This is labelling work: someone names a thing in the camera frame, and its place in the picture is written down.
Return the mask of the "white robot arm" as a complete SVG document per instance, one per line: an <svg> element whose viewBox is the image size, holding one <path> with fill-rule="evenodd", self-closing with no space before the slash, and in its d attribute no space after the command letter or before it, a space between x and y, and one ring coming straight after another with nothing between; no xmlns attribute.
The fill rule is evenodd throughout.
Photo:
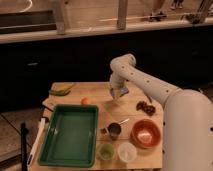
<svg viewBox="0 0 213 171"><path fill-rule="evenodd" d="M121 96L132 82L163 107L162 171L213 171L213 103L204 94L182 89L135 68L126 54L111 60L110 88Z"/></svg>

